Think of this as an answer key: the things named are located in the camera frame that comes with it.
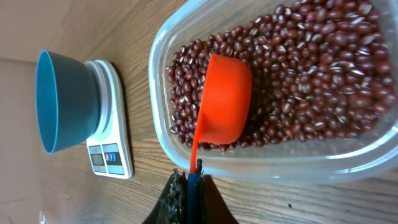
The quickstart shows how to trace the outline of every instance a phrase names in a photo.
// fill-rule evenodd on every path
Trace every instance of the blue bowl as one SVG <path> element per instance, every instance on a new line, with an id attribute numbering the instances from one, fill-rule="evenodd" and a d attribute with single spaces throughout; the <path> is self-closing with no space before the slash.
<path id="1" fill-rule="evenodd" d="M 52 154 L 85 141 L 96 130 L 100 95 L 84 63 L 43 50 L 36 69 L 36 115 L 44 149 Z"/>

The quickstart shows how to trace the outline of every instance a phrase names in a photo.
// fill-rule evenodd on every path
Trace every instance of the blue handle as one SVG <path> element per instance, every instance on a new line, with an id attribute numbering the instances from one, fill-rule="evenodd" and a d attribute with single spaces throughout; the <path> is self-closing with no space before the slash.
<path id="1" fill-rule="evenodd" d="M 197 174 L 189 174 L 187 182 L 187 224 L 196 224 L 199 209 L 199 190 L 200 184 L 197 184 L 199 176 Z"/>

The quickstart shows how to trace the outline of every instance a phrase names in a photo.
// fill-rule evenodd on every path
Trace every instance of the wood grain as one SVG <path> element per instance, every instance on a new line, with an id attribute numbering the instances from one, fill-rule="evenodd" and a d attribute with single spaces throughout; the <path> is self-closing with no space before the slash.
<path id="1" fill-rule="evenodd" d="M 81 59 L 136 3 L 1 0 L 0 57 L 35 62 L 39 52 L 45 49 Z"/>
<path id="2" fill-rule="evenodd" d="M 68 41 L 79 29 L 76 19 L 64 20 L 61 29 L 67 32 L 54 36 L 53 49 L 61 54 L 82 60 L 104 58 L 120 69 L 135 174 L 129 180 L 95 176 L 84 144 L 54 155 L 42 152 L 42 190 L 49 223 L 141 223 L 152 210 L 175 165 L 155 135 L 147 63 L 157 31 L 182 4 L 137 0 L 115 7 L 112 10 L 123 8 L 125 13 L 111 13 L 111 21 L 99 28 L 102 35 L 82 48 Z M 277 185 L 216 177 L 215 182 L 241 223 L 396 223 L 397 179 L 398 170 L 344 184 Z"/>
<path id="3" fill-rule="evenodd" d="M 0 68 L 0 224 L 37 223 L 42 143 L 32 94 L 36 64 L 0 58 Z"/>

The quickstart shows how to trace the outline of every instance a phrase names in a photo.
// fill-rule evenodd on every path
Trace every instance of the kitchen scale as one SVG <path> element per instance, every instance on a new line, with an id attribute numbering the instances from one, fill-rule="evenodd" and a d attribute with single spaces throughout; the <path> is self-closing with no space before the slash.
<path id="1" fill-rule="evenodd" d="M 86 140 L 93 172 L 128 179 L 133 169 L 120 79 L 105 60 L 87 61 L 85 65 L 95 74 L 100 95 L 98 127 Z"/>

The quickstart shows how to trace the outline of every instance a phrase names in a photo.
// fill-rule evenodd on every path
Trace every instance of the pile of red beans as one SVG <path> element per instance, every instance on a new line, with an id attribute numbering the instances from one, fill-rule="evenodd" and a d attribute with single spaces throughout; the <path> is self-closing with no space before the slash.
<path id="1" fill-rule="evenodd" d="M 394 77 L 379 11 L 368 0 L 300 0 L 278 5 L 207 40 L 192 40 L 167 67 L 170 132 L 192 146 L 211 54 L 239 58 L 253 74 L 242 136 L 222 151 L 298 140 L 354 139 L 395 104 Z"/>

